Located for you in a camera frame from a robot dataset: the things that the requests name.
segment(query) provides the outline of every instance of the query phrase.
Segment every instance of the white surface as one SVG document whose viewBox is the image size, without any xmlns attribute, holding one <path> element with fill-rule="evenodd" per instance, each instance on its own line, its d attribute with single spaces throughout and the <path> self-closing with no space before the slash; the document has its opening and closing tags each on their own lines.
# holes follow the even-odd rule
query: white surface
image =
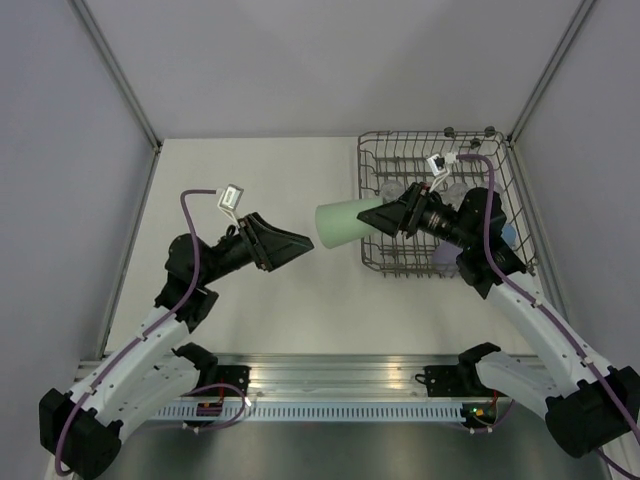
<svg viewBox="0 0 640 480">
<path fill-rule="evenodd" d="M 491 341 L 529 352 L 516 330 L 462 280 L 394 279 L 360 263 L 359 243 L 320 244 L 317 205 L 356 197 L 355 138 L 170 140 L 165 143 L 126 276 L 108 350 L 134 334 L 165 281 L 171 241 L 187 231 L 188 188 L 245 188 L 240 214 L 310 236 L 316 248 L 281 269 L 247 266 L 210 288 L 220 299 L 191 340 L 214 352 L 459 353 Z M 228 220 L 216 200 L 189 200 L 199 236 Z"/>
<path fill-rule="evenodd" d="M 88 0 L 163 137 L 515 122 L 579 0 Z"/>
</svg>

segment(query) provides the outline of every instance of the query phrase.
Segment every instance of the wire dish rack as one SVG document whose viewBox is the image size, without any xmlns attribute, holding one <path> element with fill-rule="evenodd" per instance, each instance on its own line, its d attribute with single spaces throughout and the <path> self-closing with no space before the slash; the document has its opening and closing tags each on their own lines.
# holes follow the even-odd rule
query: wire dish rack
<svg viewBox="0 0 640 480">
<path fill-rule="evenodd" d="M 509 164 L 507 143 L 493 127 L 479 132 L 457 132 L 448 127 L 442 131 L 381 131 L 361 135 L 358 137 L 360 198 L 378 196 L 380 187 L 388 181 L 398 181 L 405 189 L 413 182 L 432 183 L 433 176 L 426 159 L 448 152 L 480 153 L 493 162 L 496 183 L 499 184 L 496 190 L 500 191 L 500 187 L 503 190 L 502 209 L 507 215 L 507 224 L 515 230 L 512 248 L 533 272 L 537 264 L 535 249 Z M 485 186 L 487 180 L 486 165 L 461 162 L 453 166 L 453 173 L 438 187 L 438 191 L 445 197 L 445 192 L 453 184 L 465 183 L 474 188 Z M 458 271 L 455 263 L 434 259 L 434 252 L 440 244 L 440 240 L 423 232 L 410 239 L 402 235 L 391 238 L 381 233 L 374 234 L 362 239 L 362 263 L 385 276 L 455 276 Z"/>
</svg>

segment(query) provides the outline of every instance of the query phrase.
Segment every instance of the blue object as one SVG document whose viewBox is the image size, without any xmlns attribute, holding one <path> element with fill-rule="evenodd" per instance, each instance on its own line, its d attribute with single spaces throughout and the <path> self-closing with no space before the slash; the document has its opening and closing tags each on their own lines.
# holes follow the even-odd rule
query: blue object
<svg viewBox="0 0 640 480">
<path fill-rule="evenodd" d="M 504 242 L 510 247 L 514 247 L 516 244 L 516 238 L 518 234 L 516 229 L 510 223 L 505 223 L 504 227 L 502 227 L 502 239 Z"/>
<path fill-rule="evenodd" d="M 431 260 L 434 263 L 436 271 L 443 274 L 448 273 L 453 276 L 458 271 L 456 257 L 461 253 L 462 249 L 460 247 L 456 247 L 449 242 L 442 242 L 438 245 L 436 251 L 433 252 Z"/>
</svg>

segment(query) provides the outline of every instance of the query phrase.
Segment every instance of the white connector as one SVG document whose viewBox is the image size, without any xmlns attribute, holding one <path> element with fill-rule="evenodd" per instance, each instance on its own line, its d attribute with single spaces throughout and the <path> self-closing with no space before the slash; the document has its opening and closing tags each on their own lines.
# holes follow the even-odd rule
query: white connector
<svg viewBox="0 0 640 480">
<path fill-rule="evenodd" d="M 444 160 L 445 159 L 439 153 L 427 158 L 427 165 L 429 165 L 431 173 L 434 177 L 438 178 L 440 175 L 443 175 L 447 172 Z"/>
<path fill-rule="evenodd" d="M 429 165 L 433 176 L 436 177 L 429 187 L 429 191 L 434 192 L 451 175 L 451 165 L 458 161 L 458 156 L 453 152 L 445 153 L 444 157 L 438 153 L 427 158 L 427 165 Z"/>
<path fill-rule="evenodd" d="M 227 188 L 224 189 L 224 192 L 222 192 L 222 195 L 220 195 L 220 200 L 218 200 L 218 208 L 229 217 L 235 225 L 238 225 L 236 210 L 243 193 L 244 189 L 229 184 Z"/>
</svg>

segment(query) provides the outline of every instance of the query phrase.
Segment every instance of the black joint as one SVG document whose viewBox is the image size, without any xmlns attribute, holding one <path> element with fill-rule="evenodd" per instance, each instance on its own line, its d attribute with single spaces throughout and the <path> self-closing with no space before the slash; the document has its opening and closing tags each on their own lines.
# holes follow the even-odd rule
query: black joint
<svg viewBox="0 0 640 480">
<path fill-rule="evenodd" d="M 160 295 L 155 299 L 155 306 L 164 307 L 168 310 L 172 309 L 185 295 L 189 289 L 189 284 L 183 282 L 178 277 L 169 273 L 167 275 L 167 283 L 163 287 Z M 189 333 L 192 333 L 200 322 L 202 322 L 213 305 L 218 300 L 219 295 L 206 288 L 196 288 L 189 296 L 187 301 L 176 312 L 176 318 L 179 322 L 185 322 Z"/>
<path fill-rule="evenodd" d="M 469 392 L 481 396 L 486 391 L 486 387 L 482 385 L 478 377 L 476 365 L 483 357 L 499 351 L 501 351 L 500 347 L 487 342 L 476 345 L 458 355 L 458 376 Z"/>
<path fill-rule="evenodd" d="M 62 428 L 75 402 L 70 395 L 49 390 L 38 406 L 40 444 L 55 455 Z M 93 414 L 80 409 L 76 414 L 62 448 L 62 462 L 84 480 L 99 477 L 120 452 L 121 421 L 102 425 Z"/>
<path fill-rule="evenodd" d="M 209 246 L 199 238 L 197 239 L 197 243 L 198 253 L 200 254 L 200 263 L 203 264 L 205 263 L 205 259 L 203 257 L 206 256 Z M 190 234 L 185 233 L 184 235 L 180 235 L 171 242 L 171 245 L 169 246 L 169 258 L 167 259 L 164 268 L 171 275 L 180 279 L 187 285 L 191 282 L 195 268 L 195 258 L 193 252 L 193 239 Z M 203 276 L 202 268 L 200 268 L 200 274 L 198 276 L 200 277 L 198 278 L 198 285 L 201 285 Z"/>
<path fill-rule="evenodd" d="M 612 369 L 605 380 L 634 422 L 640 410 L 640 376 L 631 367 Z M 580 458 L 629 432 L 631 428 L 600 382 L 579 384 L 566 398 L 547 398 L 547 428 L 560 447 Z"/>
<path fill-rule="evenodd" d="M 204 387 L 215 383 L 216 372 L 218 370 L 218 357 L 209 352 L 206 348 L 187 343 L 174 350 L 176 357 L 184 357 L 193 363 L 193 367 L 200 372 L 196 388 Z"/>
<path fill-rule="evenodd" d="M 527 266 L 502 238 L 491 237 L 490 246 L 493 260 L 502 273 L 509 276 L 515 272 L 527 271 Z M 475 288 L 482 298 L 487 298 L 491 287 L 502 284 L 502 279 L 487 261 L 482 243 L 463 250 L 456 258 L 456 264 L 462 279 L 467 285 Z"/>
</svg>

